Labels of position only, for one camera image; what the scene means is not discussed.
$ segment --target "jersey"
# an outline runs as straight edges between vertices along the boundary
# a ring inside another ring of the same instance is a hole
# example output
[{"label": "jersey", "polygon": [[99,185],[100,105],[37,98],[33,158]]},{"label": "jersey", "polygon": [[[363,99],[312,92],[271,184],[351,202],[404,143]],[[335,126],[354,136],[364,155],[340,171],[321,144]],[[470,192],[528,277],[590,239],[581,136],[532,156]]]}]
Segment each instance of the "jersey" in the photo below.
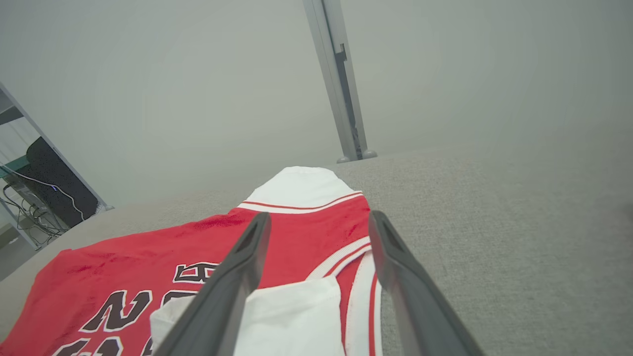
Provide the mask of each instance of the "jersey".
[{"label": "jersey", "polygon": [[347,355],[380,355],[367,200],[307,167],[285,168],[228,214],[60,252],[35,278],[0,354],[151,355],[150,313],[194,295],[259,212],[272,220],[260,288],[337,276]]}]

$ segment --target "black lettering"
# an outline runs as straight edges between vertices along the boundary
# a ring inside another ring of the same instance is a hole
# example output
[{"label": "black lettering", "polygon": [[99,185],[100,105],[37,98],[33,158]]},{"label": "black lettering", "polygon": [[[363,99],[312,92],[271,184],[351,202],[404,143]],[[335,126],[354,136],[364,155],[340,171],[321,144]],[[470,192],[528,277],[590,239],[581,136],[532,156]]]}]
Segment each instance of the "black lettering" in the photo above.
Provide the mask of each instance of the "black lettering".
[{"label": "black lettering", "polygon": [[154,343],[152,341],[152,338],[149,338],[148,341],[145,343],[145,347],[143,348],[141,356],[151,356],[152,351],[154,351],[152,346],[154,346]]},{"label": "black lettering", "polygon": [[90,339],[79,339],[73,343],[63,345],[53,354],[53,356],[77,356]]},{"label": "black lettering", "polygon": [[97,352],[93,356],[121,356],[123,352],[123,344],[118,336],[113,336],[103,340],[97,348]]},{"label": "black lettering", "polygon": [[178,265],[176,266],[176,274],[173,277],[173,282],[203,284],[216,267],[218,267],[218,264],[208,262],[199,262],[193,265]]},{"label": "black lettering", "polygon": [[127,291],[116,291],[110,294],[97,314],[79,329],[79,331],[83,333],[93,333],[101,327],[104,320],[106,322],[103,330],[109,333],[121,330],[133,324],[152,301],[152,291],[138,292],[136,297],[130,302],[134,305],[132,310],[124,316],[123,308],[125,306],[126,294]]}]

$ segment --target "gray wall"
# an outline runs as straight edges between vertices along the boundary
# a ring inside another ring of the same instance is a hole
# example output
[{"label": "gray wall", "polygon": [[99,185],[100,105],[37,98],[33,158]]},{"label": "gray wall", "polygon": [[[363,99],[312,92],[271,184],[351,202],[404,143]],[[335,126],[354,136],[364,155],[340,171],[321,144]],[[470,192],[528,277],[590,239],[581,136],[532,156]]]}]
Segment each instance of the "gray wall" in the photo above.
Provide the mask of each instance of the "gray wall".
[{"label": "gray wall", "polygon": [[[342,0],[369,147],[630,130],[632,7]],[[341,154],[301,1],[5,0],[0,49],[0,81],[114,205]]]},{"label": "gray wall", "polygon": [[632,1],[341,3],[379,154],[524,149],[633,124]]},{"label": "gray wall", "polygon": [[0,82],[115,206],[341,156],[301,1],[4,0]]}]

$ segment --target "gray couch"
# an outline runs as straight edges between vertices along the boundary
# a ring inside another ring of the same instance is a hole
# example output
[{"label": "gray couch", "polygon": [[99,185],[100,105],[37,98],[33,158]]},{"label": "gray couch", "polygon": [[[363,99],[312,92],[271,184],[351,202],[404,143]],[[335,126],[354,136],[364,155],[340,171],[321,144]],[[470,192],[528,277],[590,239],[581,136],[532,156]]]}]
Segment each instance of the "gray couch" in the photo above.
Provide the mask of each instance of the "gray couch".
[{"label": "gray couch", "polygon": [[[488,355],[633,354],[628,136],[525,151],[463,148],[328,167],[385,211]],[[269,177],[81,223],[0,283],[0,337],[57,253],[225,213]],[[383,295],[385,355],[400,352]]]}]

